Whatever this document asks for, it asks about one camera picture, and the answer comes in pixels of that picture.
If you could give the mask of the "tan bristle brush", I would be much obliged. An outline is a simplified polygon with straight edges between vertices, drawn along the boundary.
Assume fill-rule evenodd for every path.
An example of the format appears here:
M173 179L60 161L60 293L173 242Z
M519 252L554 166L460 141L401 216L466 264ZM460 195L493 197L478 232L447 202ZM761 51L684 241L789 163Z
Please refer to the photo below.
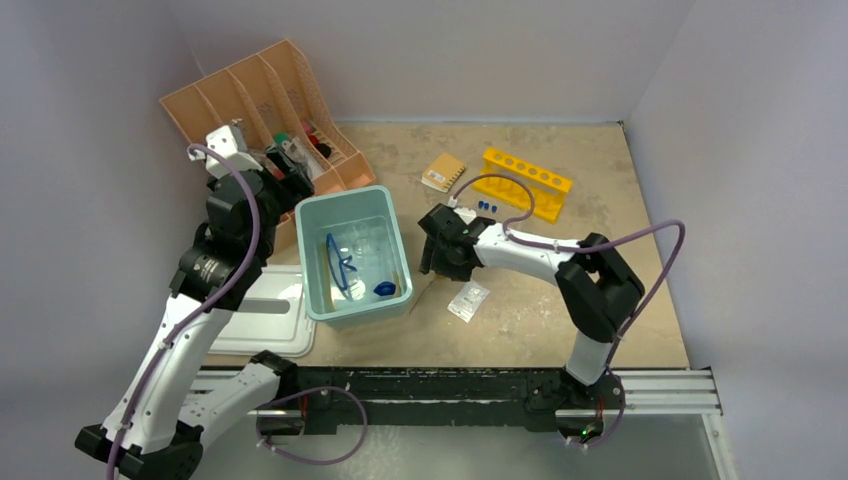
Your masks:
M422 285L422 288L418 291L418 293L416 294L416 296L415 296L414 300L412 301L411 306L410 306L410 307L409 307L409 309L407 310L407 314L408 314L408 315L411 315L411 314L412 314L412 312L415 310L415 308L417 307L417 305L418 305L418 304L420 303L420 301L423 299L424 295L425 295L425 294L426 294L426 292L430 289L430 287L433 285L433 283L437 280L437 278L438 278L438 276L437 276L436 274L432 274L432 275L430 275L430 276L427 278L426 283Z

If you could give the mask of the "blue safety glasses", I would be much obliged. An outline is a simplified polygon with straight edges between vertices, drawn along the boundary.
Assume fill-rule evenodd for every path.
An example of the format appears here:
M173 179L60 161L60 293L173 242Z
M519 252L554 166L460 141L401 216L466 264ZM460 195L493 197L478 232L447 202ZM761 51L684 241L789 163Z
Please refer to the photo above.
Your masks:
M344 256L332 233L325 237L325 249L328 260L330 276L336 288L347 295L350 291L351 281L348 279L349 272L357 272L358 268L352 264L353 256Z

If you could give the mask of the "teal plastic bin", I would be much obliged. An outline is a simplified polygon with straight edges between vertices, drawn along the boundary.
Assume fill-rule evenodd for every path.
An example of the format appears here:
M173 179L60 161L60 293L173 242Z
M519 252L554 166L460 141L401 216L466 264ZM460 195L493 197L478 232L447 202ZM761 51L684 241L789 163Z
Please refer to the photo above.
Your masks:
M388 189L310 197L295 220L309 318L346 328L405 313L414 288Z

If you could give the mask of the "tan rubber tubing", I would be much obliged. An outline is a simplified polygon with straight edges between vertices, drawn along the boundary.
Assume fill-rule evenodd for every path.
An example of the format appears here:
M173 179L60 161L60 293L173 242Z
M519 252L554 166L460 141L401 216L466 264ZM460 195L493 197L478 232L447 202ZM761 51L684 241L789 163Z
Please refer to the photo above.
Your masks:
M352 255L350 251L350 243L348 240L342 240L340 237L335 237L339 248L343 251L344 256ZM330 304L331 311L350 310L355 307L363 307L365 305L394 299L401 294L400 276L395 266L392 257L384 251L384 254L379 262L360 262L353 256L352 264L358 268L357 272L349 272L348 279L351 281L350 291L347 295L343 295L335 286L328 269L328 260L324 242L324 262L325 273L327 274L326 298ZM356 288L360 282L365 282L368 285L373 285L381 281L391 281L397 284L399 293L394 297L378 298L376 296L367 295L364 298L356 293Z

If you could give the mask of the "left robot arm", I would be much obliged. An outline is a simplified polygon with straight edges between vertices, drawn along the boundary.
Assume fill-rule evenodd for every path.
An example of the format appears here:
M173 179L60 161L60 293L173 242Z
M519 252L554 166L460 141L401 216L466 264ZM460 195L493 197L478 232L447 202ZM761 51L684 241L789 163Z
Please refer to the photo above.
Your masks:
M310 197L305 167L276 146L263 162L239 162L216 144L192 144L193 159L217 161L207 218L181 256L165 311L138 372L114 410L78 433L76 448L101 461L110 479L187 479L208 448L251 409L297 399L295 366L271 351L202 400L190 388L215 340L238 313L263 313L270 298L249 289L267 271L282 216Z

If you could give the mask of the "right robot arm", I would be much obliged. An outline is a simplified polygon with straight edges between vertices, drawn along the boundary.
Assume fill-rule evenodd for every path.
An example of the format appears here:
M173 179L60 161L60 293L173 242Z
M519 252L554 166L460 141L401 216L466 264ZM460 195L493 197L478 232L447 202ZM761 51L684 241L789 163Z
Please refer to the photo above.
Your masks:
M493 219L462 216L457 207L444 204L433 207L418 226L426 235L422 274L468 282L477 268L499 268L556 286L578 331L561 392L576 407L599 396L599 380L620 330L645 295L642 281L606 237L592 233L577 241L514 235Z

